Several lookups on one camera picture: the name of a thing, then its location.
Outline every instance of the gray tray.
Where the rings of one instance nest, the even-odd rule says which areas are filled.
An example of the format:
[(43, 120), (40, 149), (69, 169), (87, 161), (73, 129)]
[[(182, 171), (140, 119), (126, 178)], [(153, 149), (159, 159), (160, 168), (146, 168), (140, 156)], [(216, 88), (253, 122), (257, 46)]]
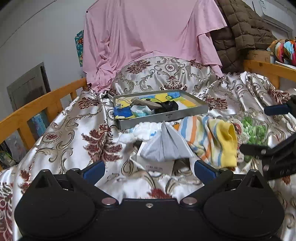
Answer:
[(175, 121), (186, 116), (192, 115), (200, 115), (207, 113), (208, 111), (208, 104), (195, 96), (183, 91), (183, 90), (165, 90), (165, 91), (151, 91), (151, 92), (142, 92), (142, 93), (134, 93), (128, 95), (118, 95), (113, 97), (113, 104), (116, 106), (115, 101), (120, 97), (137, 97), (137, 96), (144, 96), (144, 95), (154, 95), (154, 94), (161, 94), (161, 93), (171, 93), (171, 92), (179, 92), (182, 97), (191, 101), (192, 103), (196, 104), (197, 106), (191, 107), (184, 110), (174, 110), (160, 114), (154, 115), (147, 115), (143, 117), (136, 117), (132, 119), (126, 120), (117, 120), (118, 127), (121, 130), (133, 128), (135, 125), (139, 124), (140, 122), (163, 122), (163, 121)]

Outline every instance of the brown quilted jacket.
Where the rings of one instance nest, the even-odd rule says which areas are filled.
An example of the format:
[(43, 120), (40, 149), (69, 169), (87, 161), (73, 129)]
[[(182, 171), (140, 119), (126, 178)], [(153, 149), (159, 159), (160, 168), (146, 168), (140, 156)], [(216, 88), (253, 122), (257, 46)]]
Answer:
[(264, 49), (275, 40), (268, 25), (242, 0), (215, 0), (227, 27), (211, 31), (222, 72), (242, 72), (249, 50)]

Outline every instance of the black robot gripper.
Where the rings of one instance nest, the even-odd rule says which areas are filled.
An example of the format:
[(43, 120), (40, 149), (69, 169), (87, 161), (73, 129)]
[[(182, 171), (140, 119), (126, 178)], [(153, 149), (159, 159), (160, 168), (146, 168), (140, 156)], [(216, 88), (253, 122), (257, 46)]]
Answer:
[(197, 160), (205, 184), (176, 199), (116, 199), (94, 184), (104, 163), (63, 175), (42, 170), (15, 208), (22, 241), (280, 240), (284, 210), (257, 170), (236, 175)]

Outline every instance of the white wall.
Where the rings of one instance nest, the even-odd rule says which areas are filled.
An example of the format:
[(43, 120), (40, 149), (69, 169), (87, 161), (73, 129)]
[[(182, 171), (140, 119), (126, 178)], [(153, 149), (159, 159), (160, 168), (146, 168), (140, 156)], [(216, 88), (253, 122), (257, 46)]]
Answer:
[(23, 0), (1, 23), (0, 120), (12, 113), (7, 86), (37, 64), (44, 62), (52, 90), (81, 77), (74, 38), (95, 1)]
[(287, 0), (266, 0), (273, 5), (277, 6), (278, 8), (282, 9), (283, 11), (286, 11), (285, 7), (283, 5), (286, 5), (288, 14), (291, 16), (293, 23), (294, 23), (294, 31), (293, 31), (293, 37), (296, 37), (296, 8)]

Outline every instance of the colorful fabric bundle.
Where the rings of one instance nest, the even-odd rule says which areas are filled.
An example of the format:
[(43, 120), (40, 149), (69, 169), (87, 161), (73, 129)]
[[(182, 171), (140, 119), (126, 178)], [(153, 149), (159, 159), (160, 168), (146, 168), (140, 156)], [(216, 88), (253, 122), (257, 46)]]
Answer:
[(233, 124), (208, 116), (185, 117), (179, 133), (191, 149), (215, 168), (237, 166), (237, 136)]
[(281, 63), (296, 66), (295, 48), (296, 41), (294, 39), (280, 39), (273, 41), (267, 50), (272, 51)]

